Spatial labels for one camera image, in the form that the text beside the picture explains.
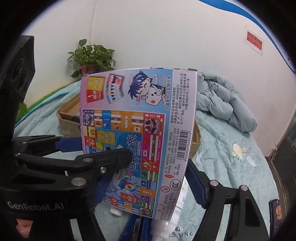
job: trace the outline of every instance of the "game board illustration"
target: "game board illustration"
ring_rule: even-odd
[[[164,118],[164,114],[156,113],[83,111],[86,153],[128,148],[133,154],[130,166],[114,175],[106,192],[106,202],[132,213],[152,217]]]

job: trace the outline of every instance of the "potted plant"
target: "potted plant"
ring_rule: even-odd
[[[104,72],[114,70],[115,63],[112,59],[113,49],[106,49],[102,45],[86,45],[87,40],[79,41],[79,46],[74,52],[68,52],[74,62],[80,64],[80,70],[76,70],[71,77],[77,78],[79,75],[93,74],[95,72]]]

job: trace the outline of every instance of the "board game box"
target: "board game box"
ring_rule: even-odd
[[[128,148],[133,160],[115,174],[104,201],[170,220],[185,175],[195,122],[197,71],[125,69],[82,77],[84,153]]]

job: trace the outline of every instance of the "flower pot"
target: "flower pot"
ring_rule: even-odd
[[[93,74],[96,71],[96,64],[91,64],[88,66],[80,66],[81,71],[82,71],[82,75],[85,74]]]

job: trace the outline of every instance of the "blue stripe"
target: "blue stripe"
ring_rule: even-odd
[[[248,19],[250,19],[252,22],[254,22],[255,24],[257,24],[262,30],[263,32],[268,36],[268,38],[270,39],[270,41],[273,43],[273,45],[276,47],[276,49],[278,50],[279,54],[282,56],[283,60],[285,61],[285,63],[287,64],[287,66],[289,67],[289,69],[296,74],[296,71],[293,70],[290,65],[287,63],[286,59],[284,58],[283,54],[281,53],[281,51],[279,50],[278,46],[276,45],[276,43],[274,42],[274,40],[272,39],[272,37],[269,35],[269,33],[265,30],[265,28],[251,15],[249,14],[247,11],[243,10],[242,8],[240,8],[239,6],[231,3],[231,2],[227,2],[225,0],[199,0],[203,3],[206,3],[212,7],[221,9],[221,10],[225,10],[228,12],[233,12],[239,15],[242,15]]]

